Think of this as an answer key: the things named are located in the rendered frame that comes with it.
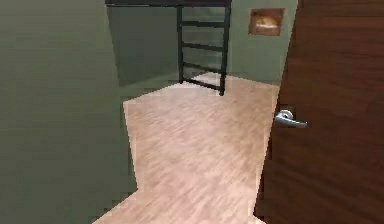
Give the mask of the brown wooden room door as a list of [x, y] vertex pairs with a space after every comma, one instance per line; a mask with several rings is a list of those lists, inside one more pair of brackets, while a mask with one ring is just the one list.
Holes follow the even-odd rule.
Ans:
[[254, 214], [384, 224], [384, 0], [298, 0]]

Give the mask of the black loft bed frame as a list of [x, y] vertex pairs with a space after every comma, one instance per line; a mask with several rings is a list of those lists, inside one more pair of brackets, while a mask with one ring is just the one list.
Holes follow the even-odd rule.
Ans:
[[[213, 89], [223, 96], [226, 90], [226, 76], [228, 64], [228, 48], [229, 48], [229, 30], [231, 19], [232, 0], [104, 0], [106, 7], [174, 7], [177, 10], [177, 35], [178, 35], [178, 82], [188, 82], [205, 88]], [[224, 8], [224, 20], [217, 21], [193, 21], [183, 19], [183, 9], [185, 7], [222, 7]], [[183, 41], [183, 27], [205, 27], [205, 28], [222, 28], [223, 41], [221, 46], [212, 46], [198, 43], [187, 43]], [[219, 69], [189, 63], [184, 61], [184, 48], [200, 49], [207, 51], [215, 51], [221, 53], [221, 67]], [[184, 68], [195, 68], [220, 75], [219, 85], [208, 84], [193, 78], [184, 76]]]

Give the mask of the orange framed wall picture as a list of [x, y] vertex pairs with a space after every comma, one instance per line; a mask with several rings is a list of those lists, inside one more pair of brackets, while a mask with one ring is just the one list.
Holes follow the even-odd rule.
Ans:
[[249, 35], [279, 36], [284, 8], [259, 8], [250, 12]]

